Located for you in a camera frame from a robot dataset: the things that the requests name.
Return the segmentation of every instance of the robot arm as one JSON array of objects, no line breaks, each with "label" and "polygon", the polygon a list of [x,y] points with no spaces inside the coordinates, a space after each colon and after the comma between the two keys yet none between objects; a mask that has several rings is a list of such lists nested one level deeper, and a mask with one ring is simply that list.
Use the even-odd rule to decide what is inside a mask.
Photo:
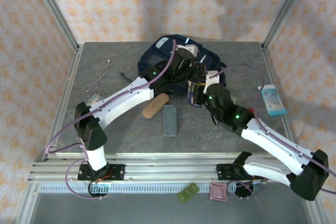
[{"label": "robot arm", "polygon": [[[233,163],[236,175],[242,178],[244,175],[251,175],[273,179],[290,186],[300,197],[314,200],[328,177],[328,173],[311,164],[309,160],[302,158],[301,155],[288,147],[278,143],[271,137],[270,133],[325,166],[328,166],[327,155],[321,150],[312,153],[310,150],[289,141],[266,125],[264,126],[267,132],[264,132],[259,128],[253,113],[244,107],[233,104],[230,92],[223,84],[219,83],[219,77],[210,78],[217,71],[206,72],[204,65],[194,62],[195,54],[193,52],[195,51],[197,51],[195,48],[178,47],[171,65],[161,78],[146,88],[115,99],[100,111],[74,125],[77,134],[87,149],[88,162],[95,173],[95,177],[105,176],[109,166],[104,156],[103,145],[106,143],[107,137],[103,129],[132,107],[150,100],[160,93],[168,92],[177,83],[188,81],[188,96],[191,97],[189,103],[197,106],[205,105],[214,122],[216,119],[218,124],[227,131],[259,145],[280,161],[274,162],[254,158],[251,153],[242,152]],[[166,62],[158,63],[123,90],[92,106],[86,106],[83,102],[78,104],[75,118],[96,108],[101,108],[106,101],[124,91],[150,82],[162,71],[165,65]]]}]

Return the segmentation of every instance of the patterned wallpaper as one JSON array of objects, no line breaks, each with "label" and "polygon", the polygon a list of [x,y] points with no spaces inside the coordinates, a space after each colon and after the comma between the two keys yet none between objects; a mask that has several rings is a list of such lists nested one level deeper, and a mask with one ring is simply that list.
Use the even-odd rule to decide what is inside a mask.
[{"label": "patterned wallpaper", "polygon": [[12,223],[73,55],[43,0],[0,0],[0,223]]},{"label": "patterned wallpaper", "polygon": [[179,33],[263,41],[284,0],[56,0],[78,43]]},{"label": "patterned wallpaper", "polygon": [[[297,0],[270,47],[293,130],[302,146],[318,148],[336,170],[336,5],[335,0]],[[329,176],[325,188],[336,190]],[[330,223],[336,196],[320,193]]]}]

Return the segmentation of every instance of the pink plastic square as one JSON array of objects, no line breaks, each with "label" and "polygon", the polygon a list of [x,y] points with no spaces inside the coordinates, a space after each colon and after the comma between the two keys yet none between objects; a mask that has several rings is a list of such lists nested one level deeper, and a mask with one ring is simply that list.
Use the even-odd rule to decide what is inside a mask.
[{"label": "pink plastic square", "polygon": [[212,200],[226,201],[226,185],[211,183],[209,197]]}]

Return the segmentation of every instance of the green plastic square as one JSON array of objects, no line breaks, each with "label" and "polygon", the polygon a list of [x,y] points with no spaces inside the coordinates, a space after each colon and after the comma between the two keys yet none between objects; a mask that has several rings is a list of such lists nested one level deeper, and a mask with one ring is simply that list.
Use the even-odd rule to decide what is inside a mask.
[{"label": "green plastic square", "polygon": [[180,200],[181,203],[185,203],[188,198],[185,196],[184,192],[181,191],[177,194],[178,199]]},{"label": "green plastic square", "polygon": [[195,183],[191,183],[188,188],[190,188],[190,190],[192,191],[193,195],[197,194],[199,192],[199,187],[196,186]]},{"label": "green plastic square", "polygon": [[187,197],[187,199],[190,199],[191,197],[194,196],[193,191],[189,187],[184,188],[183,192],[184,195]]}]

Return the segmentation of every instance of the dark blue bag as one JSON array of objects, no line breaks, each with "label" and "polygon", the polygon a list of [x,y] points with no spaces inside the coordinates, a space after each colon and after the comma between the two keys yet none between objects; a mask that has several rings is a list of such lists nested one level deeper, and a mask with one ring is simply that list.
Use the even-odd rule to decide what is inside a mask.
[{"label": "dark blue bag", "polygon": [[[219,56],[208,49],[204,48],[201,44],[186,38],[182,35],[174,34],[167,35],[159,38],[140,58],[138,62],[138,71],[139,75],[142,75],[147,68],[155,66],[157,63],[163,60],[169,60],[171,51],[173,48],[173,39],[176,40],[177,45],[196,45],[198,47],[198,53],[196,59],[202,61],[202,64],[206,66],[206,71],[217,70],[221,71],[222,68],[227,66],[222,63]],[[225,74],[222,73],[219,76],[220,83],[226,85]],[[175,85],[171,92],[179,93],[188,90],[188,85],[186,84],[177,84]]]}]

